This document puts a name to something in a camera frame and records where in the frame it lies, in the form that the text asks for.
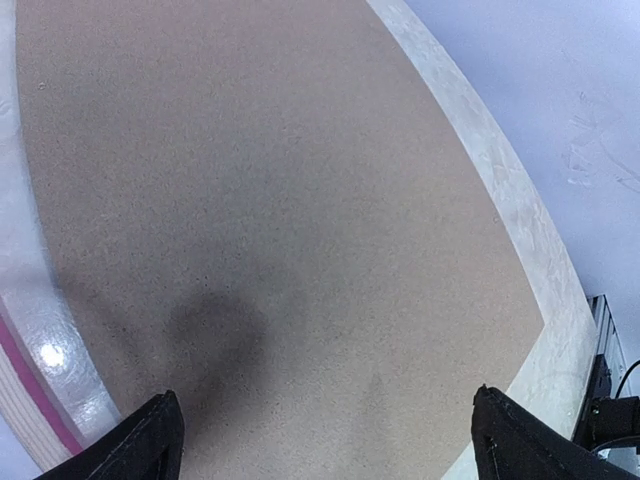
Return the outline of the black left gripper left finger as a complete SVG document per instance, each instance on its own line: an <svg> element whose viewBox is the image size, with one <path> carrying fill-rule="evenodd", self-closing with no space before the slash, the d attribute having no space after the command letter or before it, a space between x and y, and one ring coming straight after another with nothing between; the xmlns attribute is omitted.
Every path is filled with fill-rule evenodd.
<svg viewBox="0 0 640 480"><path fill-rule="evenodd" d="M149 399L95 444L40 480L178 480L185 425L174 391Z"/></svg>

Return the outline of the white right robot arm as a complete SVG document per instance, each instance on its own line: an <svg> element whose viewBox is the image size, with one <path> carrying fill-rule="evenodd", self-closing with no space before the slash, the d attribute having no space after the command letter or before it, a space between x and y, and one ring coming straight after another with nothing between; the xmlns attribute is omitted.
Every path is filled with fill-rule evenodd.
<svg viewBox="0 0 640 480"><path fill-rule="evenodd" d="M639 454L639 397L621 396L627 379L638 367L639 362L634 362L610 396L611 371L603 354L595 356L572 437L574 443L592 453L634 448Z"/></svg>

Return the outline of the brown backing board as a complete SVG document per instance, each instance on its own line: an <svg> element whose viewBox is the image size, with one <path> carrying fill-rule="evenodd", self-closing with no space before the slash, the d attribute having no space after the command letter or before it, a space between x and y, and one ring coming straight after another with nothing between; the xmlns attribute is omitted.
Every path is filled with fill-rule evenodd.
<svg viewBox="0 0 640 480"><path fill-rule="evenodd" d="M20 1L26 156L118 410L186 479L438 479L543 322L457 134L364 1Z"/></svg>

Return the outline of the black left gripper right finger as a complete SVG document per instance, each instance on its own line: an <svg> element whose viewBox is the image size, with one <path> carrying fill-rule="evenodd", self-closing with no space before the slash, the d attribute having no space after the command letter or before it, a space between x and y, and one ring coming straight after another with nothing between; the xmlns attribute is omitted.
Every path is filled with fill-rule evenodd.
<svg viewBox="0 0 640 480"><path fill-rule="evenodd" d="M480 479L634 479L564 438L495 387L473 400L471 436Z"/></svg>

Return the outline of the wooden picture frame red edge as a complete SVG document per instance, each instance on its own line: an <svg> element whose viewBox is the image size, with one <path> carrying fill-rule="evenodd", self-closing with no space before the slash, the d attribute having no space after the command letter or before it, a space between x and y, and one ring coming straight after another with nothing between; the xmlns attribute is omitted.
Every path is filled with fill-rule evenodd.
<svg viewBox="0 0 640 480"><path fill-rule="evenodd" d="M1 308L1 415L44 472L84 450L70 416Z"/></svg>

